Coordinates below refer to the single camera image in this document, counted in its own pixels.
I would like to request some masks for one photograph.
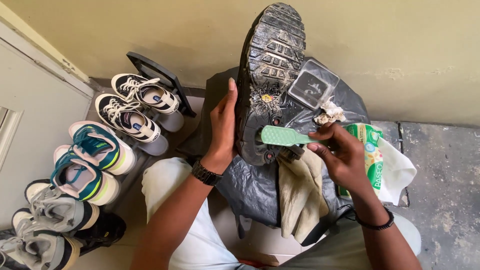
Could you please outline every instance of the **white door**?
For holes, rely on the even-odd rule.
[[[0,39],[0,229],[27,206],[26,185],[50,177],[53,151],[72,142],[68,128],[84,119],[89,103]]]

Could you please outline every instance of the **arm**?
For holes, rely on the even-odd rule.
[[[232,78],[228,82],[228,89],[228,94],[210,113],[212,143],[200,161],[207,170],[217,174],[223,174],[237,154],[233,147],[237,87]],[[130,269],[168,269],[170,257],[187,235],[212,188],[190,174],[153,214]]]
[[[326,123],[309,136],[329,140],[335,154],[324,145],[308,144],[328,169],[328,174],[339,186],[346,188],[353,200],[357,216],[367,224],[380,226],[388,222],[388,213],[377,198],[365,173],[363,144],[338,124]],[[407,241],[395,224],[377,231],[362,227],[365,248],[373,269],[421,269]]]

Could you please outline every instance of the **green brush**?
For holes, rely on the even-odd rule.
[[[315,140],[308,137],[307,135],[298,134],[292,128],[272,125],[264,127],[260,133],[260,137],[262,139],[262,142],[268,145],[292,146],[295,144],[308,143],[325,144],[325,141]]]

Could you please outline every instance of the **person's left hand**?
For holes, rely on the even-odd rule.
[[[228,80],[228,93],[210,113],[212,143],[200,162],[207,170],[223,174],[237,155],[235,148],[235,103],[237,102],[235,80]]]

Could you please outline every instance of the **black and white canvas sneaker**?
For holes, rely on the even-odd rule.
[[[108,126],[144,143],[165,139],[158,125],[136,109],[140,106],[140,102],[127,103],[112,94],[102,94],[95,101],[98,115]]]
[[[300,15],[283,3],[264,9],[245,38],[237,79],[236,145],[251,165],[269,164],[280,151],[280,147],[255,138],[266,125],[283,125],[280,96],[298,77],[304,50]]]
[[[179,107],[179,101],[159,86],[159,81],[160,79],[148,80],[135,74],[118,74],[112,78],[112,88],[126,102],[136,100],[161,113],[174,113]]]

